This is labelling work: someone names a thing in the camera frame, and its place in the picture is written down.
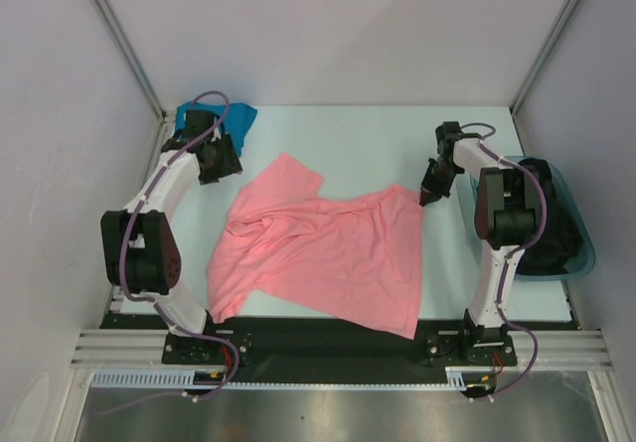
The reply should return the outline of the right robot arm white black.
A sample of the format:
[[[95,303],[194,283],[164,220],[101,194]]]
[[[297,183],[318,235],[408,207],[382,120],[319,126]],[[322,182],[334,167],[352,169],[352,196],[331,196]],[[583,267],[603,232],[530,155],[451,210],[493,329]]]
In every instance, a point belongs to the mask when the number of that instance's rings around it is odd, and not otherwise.
[[[508,332],[520,328],[507,317],[507,301],[518,265],[546,227],[548,206],[538,178],[489,149],[486,138],[456,121],[435,129],[437,156],[428,161],[419,203],[426,207],[450,196],[454,179],[478,181],[474,228],[482,242],[479,281],[459,326],[450,359],[484,366],[516,362]]]

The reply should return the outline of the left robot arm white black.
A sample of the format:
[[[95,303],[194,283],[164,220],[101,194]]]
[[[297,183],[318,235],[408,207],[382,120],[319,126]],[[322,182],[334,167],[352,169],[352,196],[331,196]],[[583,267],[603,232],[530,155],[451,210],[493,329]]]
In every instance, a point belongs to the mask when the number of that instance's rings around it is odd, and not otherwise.
[[[169,331],[187,336],[184,351],[198,363],[218,353],[218,337],[205,330],[208,311],[182,282],[182,258],[171,221],[189,189],[242,171],[221,114],[195,107],[160,149],[158,163],[139,193],[120,211],[108,211],[100,230],[108,281],[125,297],[152,306]]]

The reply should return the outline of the pink t shirt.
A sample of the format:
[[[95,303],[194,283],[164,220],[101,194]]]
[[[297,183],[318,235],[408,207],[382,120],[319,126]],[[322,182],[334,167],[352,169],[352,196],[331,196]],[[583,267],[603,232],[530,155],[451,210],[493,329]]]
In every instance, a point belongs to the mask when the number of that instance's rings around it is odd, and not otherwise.
[[[238,315],[261,291],[413,339],[423,277],[417,192],[392,185],[329,200],[323,183],[283,153],[238,192],[207,269],[214,322]]]

